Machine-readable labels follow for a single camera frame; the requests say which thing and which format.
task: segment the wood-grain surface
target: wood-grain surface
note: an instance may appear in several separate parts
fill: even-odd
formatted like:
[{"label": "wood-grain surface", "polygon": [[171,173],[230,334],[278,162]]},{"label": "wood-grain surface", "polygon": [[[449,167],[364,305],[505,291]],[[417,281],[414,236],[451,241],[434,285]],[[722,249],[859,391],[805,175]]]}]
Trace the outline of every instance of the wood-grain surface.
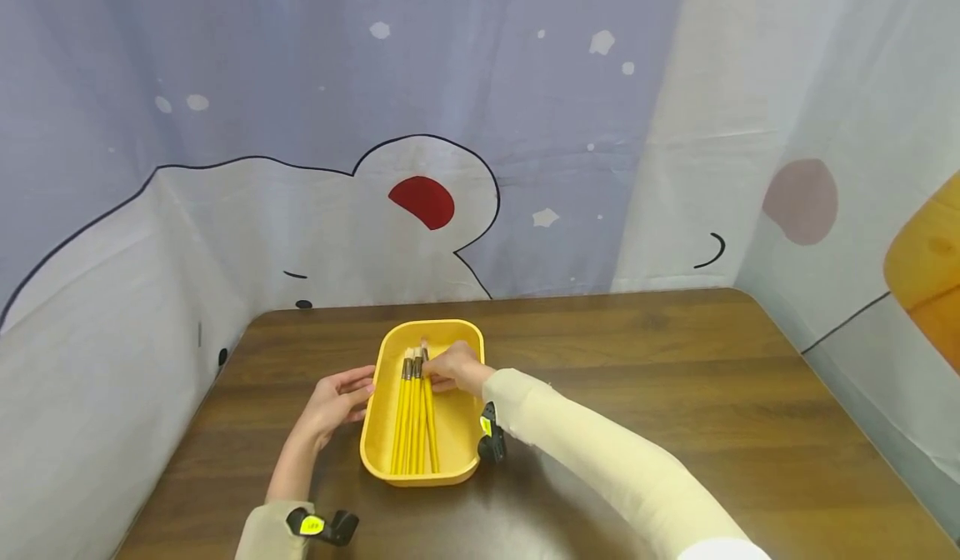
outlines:
[{"label": "wood-grain surface", "polygon": [[[232,558],[314,383],[429,318],[474,322],[488,363],[667,448],[772,558],[960,558],[757,303],[728,289],[264,314],[119,558]],[[648,558],[593,492],[520,442],[462,485],[394,489],[364,470],[359,436],[343,428],[321,453],[314,501],[360,527],[310,558]]]}]

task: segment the beige sleeve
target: beige sleeve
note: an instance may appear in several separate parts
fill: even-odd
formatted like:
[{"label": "beige sleeve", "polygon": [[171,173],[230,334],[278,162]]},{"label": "beige sleeve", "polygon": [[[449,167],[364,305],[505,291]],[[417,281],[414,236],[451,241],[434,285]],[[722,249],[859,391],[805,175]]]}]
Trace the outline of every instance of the beige sleeve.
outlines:
[{"label": "beige sleeve", "polygon": [[308,502],[270,502],[254,508],[242,528],[235,560],[303,560],[308,541],[287,527],[287,515],[297,508],[314,512]]},{"label": "beige sleeve", "polygon": [[749,542],[680,460],[654,442],[517,370],[495,372],[482,394],[497,409],[500,427],[541,448],[598,491],[650,542],[658,558],[677,558],[705,540]]}]

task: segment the black wrist clip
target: black wrist clip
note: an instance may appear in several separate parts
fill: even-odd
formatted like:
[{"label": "black wrist clip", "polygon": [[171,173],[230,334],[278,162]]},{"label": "black wrist clip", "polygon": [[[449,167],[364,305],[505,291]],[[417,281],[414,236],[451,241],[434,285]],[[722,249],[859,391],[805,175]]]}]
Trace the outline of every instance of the black wrist clip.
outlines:
[{"label": "black wrist clip", "polygon": [[480,459],[485,462],[499,464],[507,457],[507,440],[503,436],[503,428],[497,424],[497,410],[493,402],[487,402],[480,415],[480,427],[484,436],[477,445]]},{"label": "black wrist clip", "polygon": [[295,508],[287,515],[287,527],[292,534],[318,539],[339,548],[350,543],[359,523],[360,518],[347,510],[337,510],[332,521],[310,514],[306,508]]}]

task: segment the yellow label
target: yellow label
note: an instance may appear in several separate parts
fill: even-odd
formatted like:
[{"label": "yellow label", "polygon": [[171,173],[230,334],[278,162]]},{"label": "yellow label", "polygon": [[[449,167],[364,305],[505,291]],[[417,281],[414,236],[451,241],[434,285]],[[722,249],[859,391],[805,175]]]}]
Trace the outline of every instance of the yellow label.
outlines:
[{"label": "yellow label", "polygon": [[323,518],[308,516],[301,522],[301,535],[318,535],[323,530]]}]

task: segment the yellow tray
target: yellow tray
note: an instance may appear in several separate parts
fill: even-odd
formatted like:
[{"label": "yellow tray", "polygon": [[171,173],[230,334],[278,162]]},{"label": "yellow tray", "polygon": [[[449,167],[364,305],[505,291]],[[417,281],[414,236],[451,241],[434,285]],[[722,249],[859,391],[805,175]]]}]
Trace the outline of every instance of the yellow tray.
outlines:
[{"label": "yellow tray", "polygon": [[465,320],[421,320],[404,322],[394,327],[380,344],[373,391],[367,405],[367,418],[362,423],[360,458],[375,478],[398,487],[436,487],[455,485],[470,478],[480,462],[478,442],[483,435],[480,414],[483,402],[463,391],[435,394],[434,414],[437,423],[437,451],[442,472],[431,472],[430,454],[424,453],[424,474],[391,474],[393,426],[397,421],[400,388],[400,367],[407,348],[427,340],[430,358],[446,350],[454,341],[466,341],[484,363],[483,335],[479,328]]}]

